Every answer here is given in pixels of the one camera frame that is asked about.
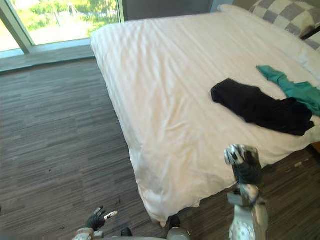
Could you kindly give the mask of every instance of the teal shirt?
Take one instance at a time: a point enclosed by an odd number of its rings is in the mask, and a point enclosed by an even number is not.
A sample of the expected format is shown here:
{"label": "teal shirt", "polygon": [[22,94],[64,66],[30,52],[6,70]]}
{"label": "teal shirt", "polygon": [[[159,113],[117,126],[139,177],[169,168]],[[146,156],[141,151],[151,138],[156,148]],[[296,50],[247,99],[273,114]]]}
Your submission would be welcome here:
{"label": "teal shirt", "polygon": [[314,115],[320,116],[320,90],[307,81],[293,83],[283,72],[276,71],[270,66],[256,66],[256,68],[268,81],[279,85],[288,98],[295,98],[305,104]]}

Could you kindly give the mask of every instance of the white bedsheet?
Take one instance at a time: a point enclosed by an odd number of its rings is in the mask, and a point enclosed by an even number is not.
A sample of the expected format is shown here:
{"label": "white bedsheet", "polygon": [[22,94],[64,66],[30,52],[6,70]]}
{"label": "white bedsheet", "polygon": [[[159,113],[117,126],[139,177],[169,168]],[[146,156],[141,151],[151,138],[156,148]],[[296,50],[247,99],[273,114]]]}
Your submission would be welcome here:
{"label": "white bedsheet", "polygon": [[161,223],[235,182],[224,161],[228,145],[258,148],[265,166],[320,141],[319,117],[304,136],[293,136],[245,123],[212,101],[211,88],[226,78],[284,99],[257,65],[320,85],[320,54],[244,10],[220,10],[108,25],[91,39],[140,196]]}

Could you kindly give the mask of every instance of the checkered pillow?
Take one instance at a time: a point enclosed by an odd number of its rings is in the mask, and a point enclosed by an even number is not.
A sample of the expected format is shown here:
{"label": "checkered pillow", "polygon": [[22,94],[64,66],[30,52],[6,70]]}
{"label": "checkered pillow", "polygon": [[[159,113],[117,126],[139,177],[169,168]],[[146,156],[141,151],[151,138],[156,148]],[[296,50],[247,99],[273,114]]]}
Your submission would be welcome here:
{"label": "checkered pillow", "polygon": [[304,42],[320,53],[320,32],[308,38]]}
{"label": "checkered pillow", "polygon": [[259,0],[249,11],[299,37],[320,26],[320,9],[303,1]]}

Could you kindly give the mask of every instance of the gray striped carpet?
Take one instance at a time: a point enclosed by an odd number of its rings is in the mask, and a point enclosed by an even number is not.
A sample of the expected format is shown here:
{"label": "gray striped carpet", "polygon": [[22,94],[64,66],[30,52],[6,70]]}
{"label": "gray striped carpet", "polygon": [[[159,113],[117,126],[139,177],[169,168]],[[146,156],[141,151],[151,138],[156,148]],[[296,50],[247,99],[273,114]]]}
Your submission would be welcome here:
{"label": "gray striped carpet", "polygon": [[[71,239],[96,207],[118,210],[107,236],[165,237],[138,193],[129,151],[95,60],[0,76],[0,228],[17,237]],[[270,239],[320,236],[320,165],[312,149],[264,170]],[[227,239],[225,192],[179,213],[193,239]]]}

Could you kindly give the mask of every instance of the window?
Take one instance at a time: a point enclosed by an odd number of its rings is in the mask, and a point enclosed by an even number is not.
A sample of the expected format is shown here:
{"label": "window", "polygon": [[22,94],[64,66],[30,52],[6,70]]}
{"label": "window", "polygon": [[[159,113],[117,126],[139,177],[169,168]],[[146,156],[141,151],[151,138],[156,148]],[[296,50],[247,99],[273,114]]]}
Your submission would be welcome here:
{"label": "window", "polygon": [[10,0],[36,45],[89,38],[119,21],[116,0]]}
{"label": "window", "polygon": [[11,49],[20,48],[16,40],[11,36],[11,33],[7,30],[6,26],[0,19],[0,52]]}

